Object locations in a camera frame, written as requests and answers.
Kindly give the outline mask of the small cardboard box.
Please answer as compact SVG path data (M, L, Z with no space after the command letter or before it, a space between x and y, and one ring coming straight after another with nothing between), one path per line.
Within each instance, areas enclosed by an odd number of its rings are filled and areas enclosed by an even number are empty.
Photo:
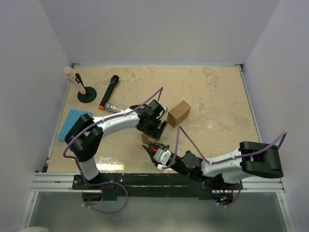
M167 122L172 127L177 127L189 116L190 110L191 106L186 101L181 101L168 112Z

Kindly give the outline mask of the taped cardboard box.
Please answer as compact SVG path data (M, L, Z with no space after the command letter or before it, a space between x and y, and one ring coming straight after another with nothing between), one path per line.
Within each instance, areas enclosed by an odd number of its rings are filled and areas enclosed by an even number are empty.
M155 138L153 138L153 137L151 137L151 136L149 136L145 133L143 133L141 135L141 138L142 138L142 143L145 144L145 145L148 145L149 142L156 143L158 141L157 139L155 139Z

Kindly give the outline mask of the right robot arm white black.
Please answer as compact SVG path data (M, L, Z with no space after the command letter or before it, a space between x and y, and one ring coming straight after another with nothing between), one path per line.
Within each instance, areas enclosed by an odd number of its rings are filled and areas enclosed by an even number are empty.
M208 161L191 151L179 157L169 150L169 145L149 142L143 148L157 168L171 168L198 182L208 182L221 190L242 179L257 176L276 179L283 177L279 148L256 142L241 142L239 148Z

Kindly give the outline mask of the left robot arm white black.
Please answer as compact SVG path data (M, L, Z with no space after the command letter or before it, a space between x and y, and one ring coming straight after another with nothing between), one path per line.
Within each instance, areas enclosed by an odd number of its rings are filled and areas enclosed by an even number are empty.
M90 117L83 114L78 118L65 136L64 141L74 153L72 157L84 175L83 184L88 189L96 189L100 184L99 170L94 155L101 139L125 129L136 128L142 133L158 140L167 121L162 120L168 108L157 100L149 104L133 105L119 113L102 117Z

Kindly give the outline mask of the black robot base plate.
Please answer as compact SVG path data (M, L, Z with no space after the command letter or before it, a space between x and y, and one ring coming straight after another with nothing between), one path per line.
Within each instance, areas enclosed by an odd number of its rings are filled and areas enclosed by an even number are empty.
M115 201L118 197L198 198L232 201L240 184L225 184L220 177L194 181L180 174L105 173L88 185L80 174L73 178L73 190L83 191L88 200Z

